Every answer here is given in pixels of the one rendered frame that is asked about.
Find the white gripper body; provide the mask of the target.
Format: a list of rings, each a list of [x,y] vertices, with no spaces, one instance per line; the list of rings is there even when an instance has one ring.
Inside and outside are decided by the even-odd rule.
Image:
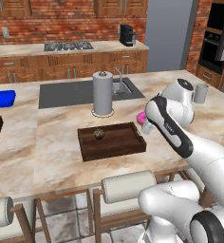
[[[149,121],[145,121],[142,125],[141,131],[143,134],[149,135],[154,128],[155,128],[155,125],[153,125]]]

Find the pink donut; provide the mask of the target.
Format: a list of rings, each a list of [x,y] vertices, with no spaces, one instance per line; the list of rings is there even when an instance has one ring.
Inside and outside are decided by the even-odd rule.
[[[138,115],[137,115],[137,122],[139,124],[143,124],[145,122],[146,119],[146,114],[144,111],[141,111]]]

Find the brown cupcake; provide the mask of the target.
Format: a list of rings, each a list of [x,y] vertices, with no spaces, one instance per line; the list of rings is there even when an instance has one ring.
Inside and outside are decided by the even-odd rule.
[[[95,138],[96,140],[100,140],[100,139],[103,138],[103,136],[104,136],[104,132],[103,132],[103,130],[102,130],[101,128],[97,128],[97,129],[94,131],[93,135],[94,135],[94,138]]]

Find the grey fridge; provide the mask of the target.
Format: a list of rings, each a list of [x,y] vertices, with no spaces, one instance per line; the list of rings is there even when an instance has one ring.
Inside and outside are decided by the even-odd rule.
[[[148,0],[148,72],[185,68],[197,3],[198,0]]]

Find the blue tray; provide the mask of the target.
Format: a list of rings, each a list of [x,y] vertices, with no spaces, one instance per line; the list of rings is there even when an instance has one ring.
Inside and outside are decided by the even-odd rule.
[[[0,108],[13,106],[15,97],[14,90],[0,90]]]

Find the silver tap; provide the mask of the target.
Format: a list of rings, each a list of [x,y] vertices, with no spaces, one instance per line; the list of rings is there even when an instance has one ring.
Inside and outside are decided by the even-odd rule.
[[[123,93],[123,91],[122,91],[122,70],[119,70],[116,67],[115,67],[115,69],[119,73],[119,76],[120,76],[120,88],[118,90],[116,90],[116,94],[121,94],[121,93]]]

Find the grey mug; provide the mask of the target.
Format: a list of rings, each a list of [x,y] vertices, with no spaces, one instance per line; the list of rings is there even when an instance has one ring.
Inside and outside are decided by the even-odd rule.
[[[195,103],[205,103],[209,86],[207,84],[197,84],[194,96]]]

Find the wooden cupboard under oven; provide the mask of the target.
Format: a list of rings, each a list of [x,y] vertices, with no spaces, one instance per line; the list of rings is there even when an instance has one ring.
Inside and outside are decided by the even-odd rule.
[[[199,79],[210,84],[211,86],[221,89],[223,83],[223,76],[209,70],[208,68],[198,65],[196,68],[196,75]]]

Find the dark grey sink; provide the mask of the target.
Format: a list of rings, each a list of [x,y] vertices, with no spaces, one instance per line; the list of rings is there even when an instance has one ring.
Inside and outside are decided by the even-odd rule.
[[[144,95],[127,77],[122,79],[122,94],[113,94],[113,101],[141,99]],[[54,108],[93,103],[91,81],[41,84],[39,108]]]

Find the wooden base cupboard run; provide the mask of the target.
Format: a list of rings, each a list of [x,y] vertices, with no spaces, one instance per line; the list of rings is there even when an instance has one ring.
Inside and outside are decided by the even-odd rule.
[[[143,73],[147,60],[147,50],[6,57],[0,58],[0,84],[85,78],[103,70]]]

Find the black coffee machine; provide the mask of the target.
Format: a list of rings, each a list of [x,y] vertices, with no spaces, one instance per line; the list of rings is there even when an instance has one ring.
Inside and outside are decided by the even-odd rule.
[[[120,42],[126,47],[132,47],[133,44],[133,36],[135,32],[133,31],[133,27],[129,25],[120,25]]]

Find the black built-in oven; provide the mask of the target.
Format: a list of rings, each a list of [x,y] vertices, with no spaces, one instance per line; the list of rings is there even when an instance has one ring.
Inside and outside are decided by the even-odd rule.
[[[222,30],[224,27],[224,4],[212,3],[208,23],[208,28]],[[221,74],[224,68],[224,61],[215,59],[217,47],[220,41],[220,34],[206,30],[203,45],[198,63],[215,73]]]

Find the black gas hob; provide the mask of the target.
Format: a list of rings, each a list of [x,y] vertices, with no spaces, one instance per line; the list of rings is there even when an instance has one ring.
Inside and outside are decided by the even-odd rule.
[[[45,43],[45,51],[70,51],[93,49],[93,46],[87,41],[81,42],[48,42]]]

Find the wooden wall cupboard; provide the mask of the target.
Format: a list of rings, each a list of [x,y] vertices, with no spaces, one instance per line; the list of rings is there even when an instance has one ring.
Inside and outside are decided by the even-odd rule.
[[[94,12],[101,16],[139,16],[147,12],[148,0],[93,0]]]
[[[0,0],[0,17],[26,17],[30,15],[29,0]]]

